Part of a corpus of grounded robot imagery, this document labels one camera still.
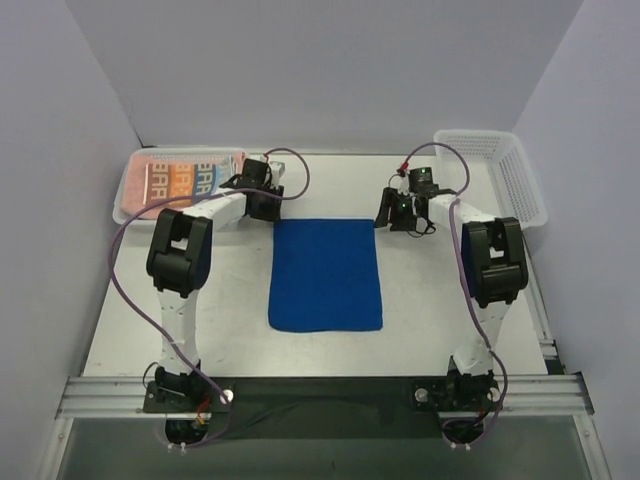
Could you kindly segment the orange patterned towel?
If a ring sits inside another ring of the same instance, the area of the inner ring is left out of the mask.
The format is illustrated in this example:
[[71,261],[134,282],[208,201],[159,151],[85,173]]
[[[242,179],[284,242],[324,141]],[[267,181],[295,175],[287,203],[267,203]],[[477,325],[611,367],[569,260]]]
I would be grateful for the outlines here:
[[196,155],[148,161],[144,168],[143,205],[182,196],[209,196],[240,170],[233,155]]

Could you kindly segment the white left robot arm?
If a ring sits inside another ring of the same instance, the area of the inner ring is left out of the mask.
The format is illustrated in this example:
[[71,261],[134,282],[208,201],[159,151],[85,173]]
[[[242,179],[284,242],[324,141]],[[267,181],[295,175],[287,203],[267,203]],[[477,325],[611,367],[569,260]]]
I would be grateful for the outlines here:
[[161,309],[162,350],[154,373],[158,400],[197,405],[209,393],[209,383],[197,373],[196,310],[211,271],[214,230],[245,216],[279,220],[284,174],[281,162],[247,159],[218,196],[160,211],[146,262]]

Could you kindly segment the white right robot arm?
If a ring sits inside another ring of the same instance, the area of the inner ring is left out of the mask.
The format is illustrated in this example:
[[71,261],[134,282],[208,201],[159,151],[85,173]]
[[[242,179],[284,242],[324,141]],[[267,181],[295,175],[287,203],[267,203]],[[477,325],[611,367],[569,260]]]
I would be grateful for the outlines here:
[[451,235],[463,300],[469,318],[459,335],[447,371],[447,389],[455,399],[487,399],[498,385],[495,347],[510,307],[529,281],[520,222],[485,213],[443,189],[429,167],[402,167],[382,191],[376,228],[426,236],[438,228]]

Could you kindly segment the blue towel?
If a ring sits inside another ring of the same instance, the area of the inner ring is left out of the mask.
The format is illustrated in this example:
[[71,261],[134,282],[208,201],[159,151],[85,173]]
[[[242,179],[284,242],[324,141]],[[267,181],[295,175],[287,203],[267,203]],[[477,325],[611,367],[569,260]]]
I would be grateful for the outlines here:
[[274,226],[268,321],[286,333],[383,327],[370,219],[290,219]]

